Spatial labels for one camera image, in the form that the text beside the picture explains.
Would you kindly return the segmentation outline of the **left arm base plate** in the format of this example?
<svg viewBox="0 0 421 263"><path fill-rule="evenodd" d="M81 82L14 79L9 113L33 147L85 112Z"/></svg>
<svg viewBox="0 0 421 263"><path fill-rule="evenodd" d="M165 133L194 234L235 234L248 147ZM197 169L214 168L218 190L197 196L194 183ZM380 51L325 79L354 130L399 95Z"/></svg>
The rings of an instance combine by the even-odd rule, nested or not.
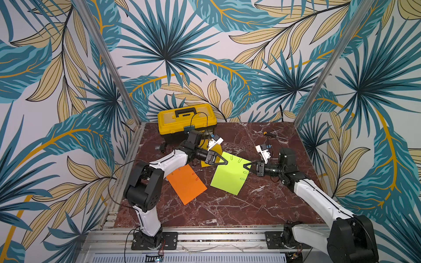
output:
<svg viewBox="0 0 421 263"><path fill-rule="evenodd" d="M164 251L174 251L177 248L177 244L177 232L158 232L154 237L147 236L142 232L137 232L134 234L131 250L146 251L163 248Z"/></svg>

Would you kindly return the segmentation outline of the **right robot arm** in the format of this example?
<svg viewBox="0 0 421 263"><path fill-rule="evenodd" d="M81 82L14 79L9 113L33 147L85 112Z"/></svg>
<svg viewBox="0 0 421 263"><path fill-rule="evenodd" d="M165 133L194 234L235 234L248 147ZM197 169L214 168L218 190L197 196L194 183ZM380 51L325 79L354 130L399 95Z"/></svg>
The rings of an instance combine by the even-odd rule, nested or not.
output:
<svg viewBox="0 0 421 263"><path fill-rule="evenodd" d="M258 177L276 177L291 192L305 201L326 223L324 230L300 221L286 223L277 236L266 233L275 247L289 249L308 245L325 253L334 263L377 263L378 248L372 221L355 215L334 201L316 183L299 171L296 153L281 149L277 162L269 161L270 153L256 147L263 160L244 164L244 169Z"/></svg>

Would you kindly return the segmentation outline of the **lime green paper sheet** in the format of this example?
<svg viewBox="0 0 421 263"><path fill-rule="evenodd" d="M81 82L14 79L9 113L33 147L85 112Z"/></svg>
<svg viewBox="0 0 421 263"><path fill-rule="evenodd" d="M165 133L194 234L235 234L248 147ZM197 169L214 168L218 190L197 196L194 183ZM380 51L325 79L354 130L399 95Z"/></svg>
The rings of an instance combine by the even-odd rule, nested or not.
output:
<svg viewBox="0 0 421 263"><path fill-rule="evenodd" d="M227 152L223 152L222 157L228 161L228 164L217 166L211 186L238 195L249 174L244 165L251 161Z"/></svg>

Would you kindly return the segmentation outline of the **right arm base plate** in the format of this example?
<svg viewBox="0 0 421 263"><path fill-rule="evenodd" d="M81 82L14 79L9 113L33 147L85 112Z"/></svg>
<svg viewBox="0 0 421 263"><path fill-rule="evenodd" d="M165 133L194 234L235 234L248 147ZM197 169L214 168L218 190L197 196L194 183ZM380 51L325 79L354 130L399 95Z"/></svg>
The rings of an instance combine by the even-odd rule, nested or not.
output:
<svg viewBox="0 0 421 263"><path fill-rule="evenodd" d="M310 246L298 243L289 232L267 231L265 240L268 249L310 249Z"/></svg>

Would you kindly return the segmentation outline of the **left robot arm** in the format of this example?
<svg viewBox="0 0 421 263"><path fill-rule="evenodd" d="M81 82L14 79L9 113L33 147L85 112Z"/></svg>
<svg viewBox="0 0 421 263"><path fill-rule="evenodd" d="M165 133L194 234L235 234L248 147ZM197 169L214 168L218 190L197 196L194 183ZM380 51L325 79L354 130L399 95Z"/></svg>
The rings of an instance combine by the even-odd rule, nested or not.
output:
<svg viewBox="0 0 421 263"><path fill-rule="evenodd" d="M123 197L139 220L139 231L135 233L136 244L150 250L164 247L163 230L156 206L166 176L195 159L211 166L229 164L221 154L201 148L201 140L202 133L192 130L187 139L168 155L149 163L139 160L133 166Z"/></svg>

